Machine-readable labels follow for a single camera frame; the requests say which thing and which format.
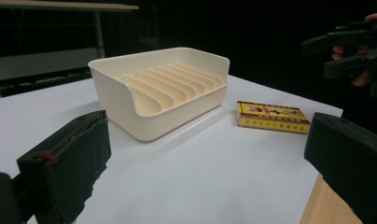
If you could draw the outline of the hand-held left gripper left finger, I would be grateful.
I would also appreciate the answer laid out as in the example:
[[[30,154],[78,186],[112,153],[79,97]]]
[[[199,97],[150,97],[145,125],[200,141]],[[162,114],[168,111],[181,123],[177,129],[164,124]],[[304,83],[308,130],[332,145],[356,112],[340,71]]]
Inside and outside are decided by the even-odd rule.
[[[104,110],[64,125],[17,159],[23,218],[38,224],[72,224],[111,158]]]

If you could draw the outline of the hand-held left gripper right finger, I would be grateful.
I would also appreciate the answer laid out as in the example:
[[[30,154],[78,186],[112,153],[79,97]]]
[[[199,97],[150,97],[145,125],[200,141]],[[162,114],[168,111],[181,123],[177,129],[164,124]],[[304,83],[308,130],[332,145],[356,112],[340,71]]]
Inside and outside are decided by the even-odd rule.
[[[304,158],[363,224],[377,224],[377,134],[317,112]]]

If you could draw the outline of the yellow printed cardboard box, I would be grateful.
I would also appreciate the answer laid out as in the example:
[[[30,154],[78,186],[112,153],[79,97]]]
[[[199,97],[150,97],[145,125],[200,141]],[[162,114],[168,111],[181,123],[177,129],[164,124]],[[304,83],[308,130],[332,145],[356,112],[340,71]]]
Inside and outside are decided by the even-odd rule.
[[[307,134],[311,122],[296,107],[237,102],[237,124],[261,130]]]

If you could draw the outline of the cream ribbed plastic tray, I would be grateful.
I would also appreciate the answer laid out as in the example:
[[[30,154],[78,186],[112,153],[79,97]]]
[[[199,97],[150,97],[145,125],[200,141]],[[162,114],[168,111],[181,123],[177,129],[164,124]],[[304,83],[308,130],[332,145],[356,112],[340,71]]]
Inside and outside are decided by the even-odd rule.
[[[93,60],[89,68],[108,118],[136,139],[153,141],[222,104],[230,61],[172,48]]]

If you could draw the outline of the light wooden board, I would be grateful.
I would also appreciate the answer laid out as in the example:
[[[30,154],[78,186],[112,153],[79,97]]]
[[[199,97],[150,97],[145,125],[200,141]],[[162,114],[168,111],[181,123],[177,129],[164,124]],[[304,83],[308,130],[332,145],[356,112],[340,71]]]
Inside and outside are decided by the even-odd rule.
[[[362,224],[348,204],[319,175],[300,224]]]

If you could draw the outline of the grey background shelf board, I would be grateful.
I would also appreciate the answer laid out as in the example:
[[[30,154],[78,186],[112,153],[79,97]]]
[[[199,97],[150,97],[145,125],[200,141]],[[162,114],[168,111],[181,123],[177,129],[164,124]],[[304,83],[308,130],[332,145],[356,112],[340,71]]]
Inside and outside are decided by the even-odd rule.
[[[0,81],[86,67],[97,57],[96,48],[0,57]]]

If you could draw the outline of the beige background table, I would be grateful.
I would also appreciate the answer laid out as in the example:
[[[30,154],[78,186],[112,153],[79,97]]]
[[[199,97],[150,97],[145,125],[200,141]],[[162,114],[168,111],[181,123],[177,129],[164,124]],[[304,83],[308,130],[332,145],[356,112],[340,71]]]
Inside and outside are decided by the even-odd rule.
[[[94,18],[97,57],[104,58],[105,46],[103,41],[100,13],[104,11],[131,12],[133,10],[138,10],[139,6],[130,6],[114,3],[72,2],[58,0],[0,0],[0,8],[90,11],[93,14]]]

